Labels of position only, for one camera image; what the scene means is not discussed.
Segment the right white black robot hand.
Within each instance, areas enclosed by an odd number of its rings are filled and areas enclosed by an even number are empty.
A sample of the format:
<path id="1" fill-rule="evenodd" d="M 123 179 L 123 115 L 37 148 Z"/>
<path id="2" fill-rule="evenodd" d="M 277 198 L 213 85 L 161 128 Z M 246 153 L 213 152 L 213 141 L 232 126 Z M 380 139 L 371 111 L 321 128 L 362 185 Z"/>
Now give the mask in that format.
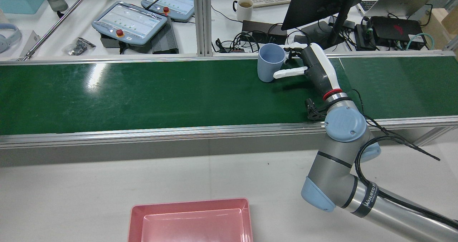
<path id="1" fill-rule="evenodd" d="M 323 100 L 331 95 L 342 93 L 335 69 L 324 50 L 316 43 L 309 45 L 293 42 L 290 45 L 281 45 L 285 51 L 294 51 L 300 54 L 304 66 L 276 71 L 274 79 L 306 75 L 314 84 Z"/>

